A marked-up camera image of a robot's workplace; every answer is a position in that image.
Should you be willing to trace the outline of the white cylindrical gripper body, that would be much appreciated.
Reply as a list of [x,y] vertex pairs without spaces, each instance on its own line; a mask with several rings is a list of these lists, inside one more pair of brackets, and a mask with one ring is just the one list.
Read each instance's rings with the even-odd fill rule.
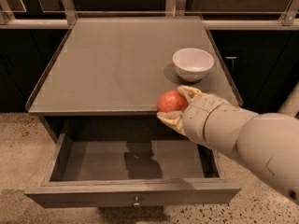
[[204,94],[189,104],[182,116],[186,136],[194,143],[208,147],[205,139],[206,122],[213,111],[230,103],[214,94]]

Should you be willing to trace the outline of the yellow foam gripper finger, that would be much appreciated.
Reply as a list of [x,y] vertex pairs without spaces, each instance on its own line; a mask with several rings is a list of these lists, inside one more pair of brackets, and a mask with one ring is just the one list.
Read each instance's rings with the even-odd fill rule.
[[175,132],[185,135],[182,124],[182,111],[158,112],[157,118]]
[[178,86],[177,91],[187,100],[188,103],[192,103],[195,99],[204,95],[204,93],[199,89],[185,85]]

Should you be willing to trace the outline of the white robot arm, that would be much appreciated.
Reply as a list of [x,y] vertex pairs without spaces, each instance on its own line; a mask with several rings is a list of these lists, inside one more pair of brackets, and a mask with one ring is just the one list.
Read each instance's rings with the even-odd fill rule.
[[157,118],[299,203],[299,119],[281,113],[258,114],[190,86],[163,93],[157,102]]

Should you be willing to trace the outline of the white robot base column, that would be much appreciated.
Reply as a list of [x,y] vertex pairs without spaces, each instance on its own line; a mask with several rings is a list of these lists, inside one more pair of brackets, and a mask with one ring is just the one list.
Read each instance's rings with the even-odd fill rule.
[[295,117],[299,113],[299,81],[284,101],[278,113]]

